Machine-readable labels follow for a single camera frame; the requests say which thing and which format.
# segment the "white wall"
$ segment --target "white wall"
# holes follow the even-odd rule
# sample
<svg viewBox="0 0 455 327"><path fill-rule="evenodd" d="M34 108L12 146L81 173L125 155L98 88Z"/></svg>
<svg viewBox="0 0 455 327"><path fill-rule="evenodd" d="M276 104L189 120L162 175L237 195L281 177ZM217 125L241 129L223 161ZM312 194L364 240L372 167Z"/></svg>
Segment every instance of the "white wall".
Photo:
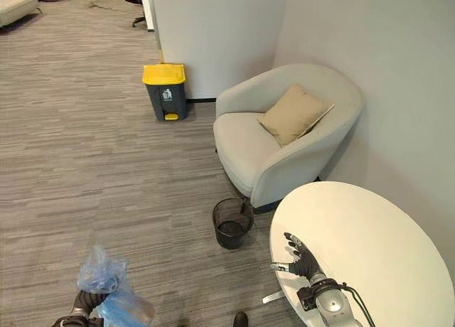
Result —
<svg viewBox="0 0 455 327"><path fill-rule="evenodd" d="M154 0L164 60L185 63L188 98L272 67L286 0Z"/></svg>
<svg viewBox="0 0 455 327"><path fill-rule="evenodd" d="M455 282L455 0L287 0L275 65L304 61L341 71L366 100L325 177L401 207Z"/></svg>

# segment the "robotic arm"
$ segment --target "robotic arm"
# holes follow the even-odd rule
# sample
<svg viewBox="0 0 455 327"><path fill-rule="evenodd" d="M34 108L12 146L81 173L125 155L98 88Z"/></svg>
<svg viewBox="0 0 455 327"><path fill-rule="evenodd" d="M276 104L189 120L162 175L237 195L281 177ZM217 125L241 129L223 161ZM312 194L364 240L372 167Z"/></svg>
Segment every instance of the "robotic arm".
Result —
<svg viewBox="0 0 455 327"><path fill-rule="evenodd" d="M59 318L52 327L103 327L103 319L90 318L90 314L108 295L91 294L83 290L79 291L70 315Z"/></svg>
<svg viewBox="0 0 455 327"><path fill-rule="evenodd" d="M341 289L350 291L351 288L327 278L316 258L299 238L288 232L284 233L284 236L288 239L289 246L295 249L294 254L299 257L299 260L294 263L275 262L271 264L271 268L305 276L309 280L310 287L303 287L297 292L305 311L318 309L322 321L327 327L362 327L360 322L354 318L348 299L341 292ZM369 314L368 316L365 314L365 316L370 326L375 327Z"/></svg>

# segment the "white sofa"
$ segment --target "white sofa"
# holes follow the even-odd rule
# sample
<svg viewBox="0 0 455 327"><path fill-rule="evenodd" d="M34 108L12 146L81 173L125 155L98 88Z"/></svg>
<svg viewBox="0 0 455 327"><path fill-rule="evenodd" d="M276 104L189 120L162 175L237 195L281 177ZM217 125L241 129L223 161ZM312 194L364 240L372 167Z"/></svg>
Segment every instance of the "white sofa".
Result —
<svg viewBox="0 0 455 327"><path fill-rule="evenodd" d="M38 0L0 0L0 27L39 10Z"/></svg>
<svg viewBox="0 0 455 327"><path fill-rule="evenodd" d="M306 135L281 147L257 121L293 83L335 107ZM363 101L345 76L320 65L270 70L216 99L215 143L227 176L254 208L312 182L358 118Z"/></svg>

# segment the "beige throw pillow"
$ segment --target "beige throw pillow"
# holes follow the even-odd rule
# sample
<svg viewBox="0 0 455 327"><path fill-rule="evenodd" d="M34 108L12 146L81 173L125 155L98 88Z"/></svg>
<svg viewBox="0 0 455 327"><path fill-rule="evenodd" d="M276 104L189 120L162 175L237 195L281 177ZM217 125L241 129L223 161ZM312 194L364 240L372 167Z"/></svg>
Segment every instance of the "beige throw pillow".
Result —
<svg viewBox="0 0 455 327"><path fill-rule="evenodd" d="M257 120L281 146L286 146L308 133L333 107L308 95L295 83Z"/></svg>

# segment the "chair base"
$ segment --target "chair base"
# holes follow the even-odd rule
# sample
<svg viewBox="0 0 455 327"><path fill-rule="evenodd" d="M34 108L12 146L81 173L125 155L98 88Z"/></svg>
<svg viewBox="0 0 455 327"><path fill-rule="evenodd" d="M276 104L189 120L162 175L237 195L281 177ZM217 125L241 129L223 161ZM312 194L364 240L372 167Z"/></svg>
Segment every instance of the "chair base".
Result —
<svg viewBox="0 0 455 327"><path fill-rule="evenodd" d="M145 16L140 16L139 18L135 18L133 21L133 27L136 27L136 24L140 23L141 21L145 21Z"/></svg>
<svg viewBox="0 0 455 327"><path fill-rule="evenodd" d="M262 215L264 213L275 211L278 208L278 205L280 203L281 203L281 200L277 200L277 201L275 201L273 203L266 204L266 205L260 206L258 208L253 208L253 213L255 215Z"/></svg>

